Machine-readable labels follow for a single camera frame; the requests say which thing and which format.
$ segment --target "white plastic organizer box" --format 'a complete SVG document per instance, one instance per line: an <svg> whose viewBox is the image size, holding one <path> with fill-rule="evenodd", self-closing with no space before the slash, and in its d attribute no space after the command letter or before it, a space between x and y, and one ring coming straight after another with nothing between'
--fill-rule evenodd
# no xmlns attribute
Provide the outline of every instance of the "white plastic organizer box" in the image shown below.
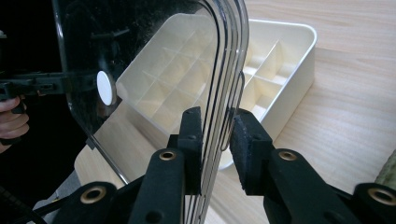
<svg viewBox="0 0 396 224"><path fill-rule="evenodd" d="M195 25L185 20L193 20ZM188 15L171 18L125 71L129 75L117 81L120 98L145 119L141 126L147 127L148 133L159 130L156 134L163 141L178 132L184 108L205 107L201 98L208 92L213 69L213 58L207 57L214 55L207 50L216 44L213 27L207 26L206 20ZM252 111L274 140L314 81L316 41L315 30L304 24L249 20L240 107ZM167 46L158 51L158 43ZM229 150L224 151L219 168L232 163Z"/></svg>

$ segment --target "hand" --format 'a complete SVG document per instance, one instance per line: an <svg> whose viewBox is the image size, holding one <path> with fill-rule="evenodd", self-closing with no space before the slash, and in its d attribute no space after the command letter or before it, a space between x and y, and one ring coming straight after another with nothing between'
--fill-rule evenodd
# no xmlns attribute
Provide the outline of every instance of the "hand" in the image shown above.
<svg viewBox="0 0 396 224"><path fill-rule="evenodd" d="M16 97L0 102L0 138L12 139L20 137L29 131L27 114L13 114L11 110L15 108L21 99ZM11 146L3 146L0 143L0 153L6 151Z"/></svg>

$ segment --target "wooden table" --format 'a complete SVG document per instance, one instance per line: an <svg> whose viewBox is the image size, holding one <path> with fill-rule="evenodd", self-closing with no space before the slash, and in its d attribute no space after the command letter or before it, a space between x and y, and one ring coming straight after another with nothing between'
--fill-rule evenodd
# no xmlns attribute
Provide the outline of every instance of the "wooden table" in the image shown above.
<svg viewBox="0 0 396 224"><path fill-rule="evenodd" d="M374 182L396 148L396 2L245 2L251 19L304 23L318 33L314 84L275 146L300 152L328 184L346 192ZM122 186L88 148L76 169L82 184ZM268 222L262 197L244 195L233 166L219 171L210 207L206 223Z"/></svg>

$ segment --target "white circular sticker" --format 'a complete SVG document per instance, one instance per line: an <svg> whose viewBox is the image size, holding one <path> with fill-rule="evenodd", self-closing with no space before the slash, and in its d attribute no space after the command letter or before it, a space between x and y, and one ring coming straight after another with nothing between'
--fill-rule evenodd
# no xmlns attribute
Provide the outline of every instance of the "white circular sticker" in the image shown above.
<svg viewBox="0 0 396 224"><path fill-rule="evenodd" d="M105 105L116 103L116 88L114 80L106 72L100 71L96 77L100 98Z"/></svg>

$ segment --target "clear plastic lid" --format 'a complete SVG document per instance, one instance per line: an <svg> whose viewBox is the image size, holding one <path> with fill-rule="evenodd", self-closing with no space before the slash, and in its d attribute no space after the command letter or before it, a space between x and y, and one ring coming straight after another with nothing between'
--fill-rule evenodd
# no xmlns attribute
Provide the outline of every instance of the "clear plastic lid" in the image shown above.
<svg viewBox="0 0 396 224"><path fill-rule="evenodd" d="M183 111L201 107L202 194L187 218L204 214L244 86L243 1L53 3L63 72L78 90L67 94L70 110L125 183L178 133Z"/></svg>

